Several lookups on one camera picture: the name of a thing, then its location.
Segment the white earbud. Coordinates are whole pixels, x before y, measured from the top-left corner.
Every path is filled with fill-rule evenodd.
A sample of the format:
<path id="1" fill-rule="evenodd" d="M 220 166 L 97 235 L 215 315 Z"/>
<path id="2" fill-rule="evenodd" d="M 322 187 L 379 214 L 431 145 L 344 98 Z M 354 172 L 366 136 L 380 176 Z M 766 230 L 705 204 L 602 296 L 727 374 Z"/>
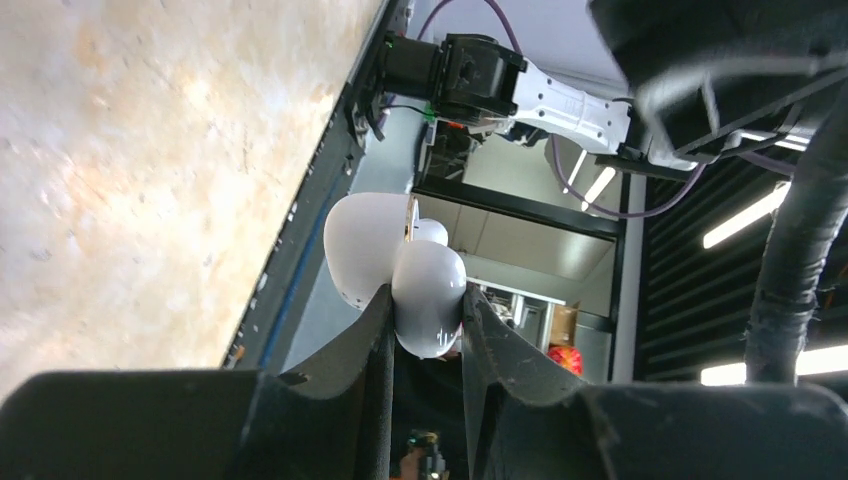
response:
<path id="1" fill-rule="evenodd" d="M 449 234 L 442 223 L 435 219 L 419 218 L 413 224 L 413 240 L 427 240 L 447 246 Z"/>

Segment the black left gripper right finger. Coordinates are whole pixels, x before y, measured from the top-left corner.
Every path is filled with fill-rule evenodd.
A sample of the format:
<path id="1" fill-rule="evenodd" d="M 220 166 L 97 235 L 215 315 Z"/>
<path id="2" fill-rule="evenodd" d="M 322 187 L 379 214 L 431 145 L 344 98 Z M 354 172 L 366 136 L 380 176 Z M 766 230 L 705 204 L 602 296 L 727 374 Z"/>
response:
<path id="1" fill-rule="evenodd" d="M 594 385 L 463 299 L 473 479 L 843 479 L 847 406 L 781 385 Z"/>

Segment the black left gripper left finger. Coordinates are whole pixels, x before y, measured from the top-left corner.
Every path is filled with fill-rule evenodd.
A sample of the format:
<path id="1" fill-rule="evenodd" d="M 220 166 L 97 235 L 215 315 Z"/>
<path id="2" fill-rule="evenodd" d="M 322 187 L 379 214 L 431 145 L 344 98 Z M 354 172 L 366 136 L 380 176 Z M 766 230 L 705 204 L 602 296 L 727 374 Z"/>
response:
<path id="1" fill-rule="evenodd" d="M 1 408 L 5 479 L 385 479 L 392 302 L 281 373 L 57 371 Z"/>

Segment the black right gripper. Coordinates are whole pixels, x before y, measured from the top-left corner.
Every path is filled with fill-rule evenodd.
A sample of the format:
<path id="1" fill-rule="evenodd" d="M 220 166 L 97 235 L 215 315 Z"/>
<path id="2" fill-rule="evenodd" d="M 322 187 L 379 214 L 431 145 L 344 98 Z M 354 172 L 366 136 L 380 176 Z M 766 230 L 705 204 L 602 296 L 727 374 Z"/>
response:
<path id="1" fill-rule="evenodd" d="M 654 158 L 743 129 L 809 131 L 847 78 L 843 1 L 593 1 Z"/>

